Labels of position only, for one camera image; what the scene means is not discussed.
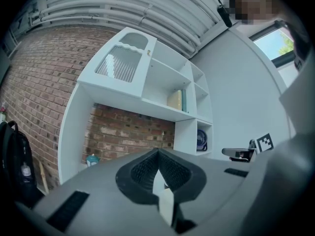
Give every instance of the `tree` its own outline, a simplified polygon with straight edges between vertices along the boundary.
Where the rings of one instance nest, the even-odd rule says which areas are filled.
[[[284,33],[280,33],[281,37],[283,38],[284,44],[285,46],[282,46],[279,50],[279,54],[283,55],[286,54],[288,52],[293,51],[294,48],[294,43],[291,39],[289,39]]]

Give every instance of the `ceiling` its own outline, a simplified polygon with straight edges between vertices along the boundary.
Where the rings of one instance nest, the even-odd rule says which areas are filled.
[[[18,36],[60,24],[132,27],[191,58],[226,30],[217,5],[217,0],[29,0],[11,30]]]

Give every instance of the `bottle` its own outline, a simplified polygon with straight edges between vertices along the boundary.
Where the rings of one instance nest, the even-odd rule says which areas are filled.
[[[21,166],[21,170],[22,175],[24,176],[23,181],[25,183],[30,182],[32,179],[32,173],[30,167],[26,164],[26,162],[24,162],[23,165]]]

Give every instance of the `white shelving unit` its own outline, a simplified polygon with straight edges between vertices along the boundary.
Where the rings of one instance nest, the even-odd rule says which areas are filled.
[[[212,111],[205,75],[185,57],[143,32],[125,28],[90,60],[67,105],[58,150],[61,183],[84,169],[84,132],[94,103],[176,122],[174,149],[196,152],[197,129],[212,149]],[[186,90],[187,112],[167,106]]]

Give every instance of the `gray surface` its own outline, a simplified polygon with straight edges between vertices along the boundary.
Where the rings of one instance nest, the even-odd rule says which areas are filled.
[[[217,161],[170,150],[207,175],[206,186],[197,199],[181,204],[184,218],[198,224],[182,235],[244,236],[269,229],[308,184],[314,172],[314,150],[314,134],[298,135],[273,151],[259,154],[253,163]],[[90,196],[67,235],[176,235],[156,206],[134,204],[117,188],[117,170],[144,153],[84,170],[39,202],[35,216],[47,219],[75,190],[81,190]],[[249,170],[249,174],[246,178],[232,176],[223,172],[227,168]],[[50,227],[43,223],[39,226],[46,232]],[[57,234],[52,230],[50,235]]]
[[[250,164],[172,152],[203,168],[207,175],[207,184],[197,199],[181,204],[185,219],[191,219],[197,224],[220,208],[244,181],[242,177],[223,171],[230,167],[246,171],[250,167]],[[118,169],[144,153],[131,154],[84,170],[51,192],[37,204],[34,211],[47,219],[74,190],[80,190],[90,193],[90,196],[69,226],[66,232],[68,235],[121,235],[117,230],[121,226],[129,235],[139,235],[139,228],[142,235],[174,234],[158,213],[156,206],[134,204],[116,185],[115,176]],[[153,225],[159,230],[152,230]]]

